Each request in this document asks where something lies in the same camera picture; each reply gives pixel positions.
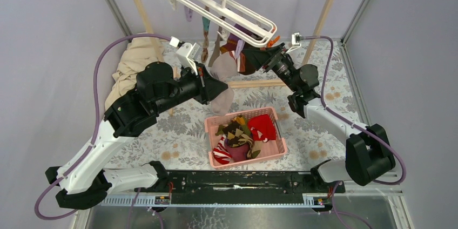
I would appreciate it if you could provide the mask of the red white santa sock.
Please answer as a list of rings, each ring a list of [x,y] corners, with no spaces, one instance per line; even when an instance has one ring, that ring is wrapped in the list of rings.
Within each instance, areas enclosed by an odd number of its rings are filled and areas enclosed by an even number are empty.
[[[217,163],[222,165],[229,164],[232,160],[232,156],[225,147],[226,139],[226,136],[222,135],[216,147],[214,147],[212,150],[213,158],[216,160]]]

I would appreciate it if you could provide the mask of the argyle brown sock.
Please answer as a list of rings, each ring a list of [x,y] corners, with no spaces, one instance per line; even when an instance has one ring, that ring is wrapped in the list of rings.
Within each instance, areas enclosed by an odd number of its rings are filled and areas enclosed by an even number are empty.
[[[229,123],[219,125],[216,136],[226,136],[225,147],[238,147],[248,144],[250,149],[247,153],[248,160],[255,159],[261,152],[260,145],[257,144],[248,128],[248,119],[243,115],[234,117]]]

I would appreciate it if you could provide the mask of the red bear sock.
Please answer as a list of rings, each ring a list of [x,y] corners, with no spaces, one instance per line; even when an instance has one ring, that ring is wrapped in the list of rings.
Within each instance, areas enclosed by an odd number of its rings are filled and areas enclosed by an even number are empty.
[[[248,121],[248,128],[255,141],[267,142],[276,140],[277,134],[274,124],[267,114],[262,114],[251,118]]]

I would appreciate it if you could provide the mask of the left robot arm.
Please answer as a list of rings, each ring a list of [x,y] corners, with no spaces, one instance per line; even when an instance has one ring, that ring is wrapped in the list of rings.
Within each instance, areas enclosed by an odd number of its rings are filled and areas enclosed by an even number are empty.
[[[46,170],[50,184],[60,187],[58,206],[86,210],[109,194],[127,190],[160,192],[169,189],[169,175],[159,161],[131,169],[107,169],[106,164],[125,145],[152,127],[163,112],[190,99],[208,104],[228,85],[213,78],[202,64],[182,68],[178,79],[165,62],[149,64],[136,76],[136,85],[104,113],[97,133],[67,164]]]

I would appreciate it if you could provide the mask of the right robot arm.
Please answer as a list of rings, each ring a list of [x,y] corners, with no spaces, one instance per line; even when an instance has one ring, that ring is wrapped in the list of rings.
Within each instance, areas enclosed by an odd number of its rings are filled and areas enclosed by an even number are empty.
[[[382,126],[354,123],[325,104],[315,91],[320,84],[317,66],[296,68],[284,44],[263,50],[249,46],[242,53],[256,70],[273,71],[292,90],[288,103],[293,112],[319,124],[345,146],[344,159],[329,160],[311,170],[309,183],[314,191],[323,192],[332,182],[345,180],[365,186],[396,166]]]

